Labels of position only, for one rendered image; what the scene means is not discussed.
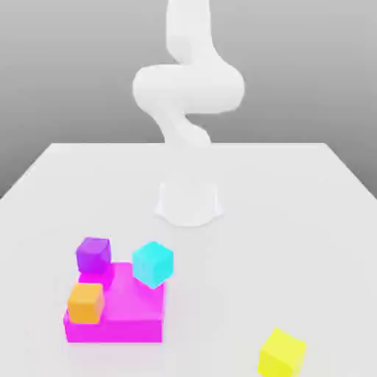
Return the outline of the small cyan cube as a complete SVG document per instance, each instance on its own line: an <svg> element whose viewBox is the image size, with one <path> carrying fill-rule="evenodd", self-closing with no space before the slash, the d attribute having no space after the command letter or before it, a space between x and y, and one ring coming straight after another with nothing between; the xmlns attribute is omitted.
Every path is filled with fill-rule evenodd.
<svg viewBox="0 0 377 377"><path fill-rule="evenodd" d="M159 287L174 272L174 253L157 242L149 242L132 254L133 277L151 289Z"/></svg>

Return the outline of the small purple cube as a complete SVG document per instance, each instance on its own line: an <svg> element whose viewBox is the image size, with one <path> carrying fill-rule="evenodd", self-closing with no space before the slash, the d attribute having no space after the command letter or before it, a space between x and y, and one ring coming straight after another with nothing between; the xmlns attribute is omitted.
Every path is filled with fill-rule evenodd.
<svg viewBox="0 0 377 377"><path fill-rule="evenodd" d="M76 250L76 257L79 272L101 274L111 262L110 240L85 237Z"/></svg>

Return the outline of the small magenta cube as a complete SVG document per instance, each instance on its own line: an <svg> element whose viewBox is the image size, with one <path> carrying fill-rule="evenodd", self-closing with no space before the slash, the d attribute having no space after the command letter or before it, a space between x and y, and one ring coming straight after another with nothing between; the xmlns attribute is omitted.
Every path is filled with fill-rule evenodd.
<svg viewBox="0 0 377 377"><path fill-rule="evenodd" d="M82 272L78 278L79 283L100 283L103 291L111 287L114 278L113 264L108 264L104 272Z"/></svg>

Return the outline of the small orange cube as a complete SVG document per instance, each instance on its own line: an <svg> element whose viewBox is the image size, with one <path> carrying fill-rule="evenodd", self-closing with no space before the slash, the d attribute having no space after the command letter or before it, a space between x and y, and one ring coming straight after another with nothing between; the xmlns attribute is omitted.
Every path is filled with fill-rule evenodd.
<svg viewBox="0 0 377 377"><path fill-rule="evenodd" d="M100 283L76 283L68 298L68 317L71 323L97 324L105 306Z"/></svg>

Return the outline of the small yellow cube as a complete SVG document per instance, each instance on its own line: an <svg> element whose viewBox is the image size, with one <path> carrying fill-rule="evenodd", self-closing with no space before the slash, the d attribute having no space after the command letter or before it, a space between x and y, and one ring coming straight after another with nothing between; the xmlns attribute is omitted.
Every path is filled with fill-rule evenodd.
<svg viewBox="0 0 377 377"><path fill-rule="evenodd" d="M257 371L263 377L298 377L306 343L275 328L259 351Z"/></svg>

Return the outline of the large magenta box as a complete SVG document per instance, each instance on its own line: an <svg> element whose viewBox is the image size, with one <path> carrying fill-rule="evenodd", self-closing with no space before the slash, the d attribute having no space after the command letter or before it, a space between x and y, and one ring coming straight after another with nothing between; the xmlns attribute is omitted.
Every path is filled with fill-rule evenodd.
<svg viewBox="0 0 377 377"><path fill-rule="evenodd" d="M68 342L161 343L165 285L151 289L133 277L130 262L113 262L114 278L104 291L105 306L97 324L63 324Z"/></svg>

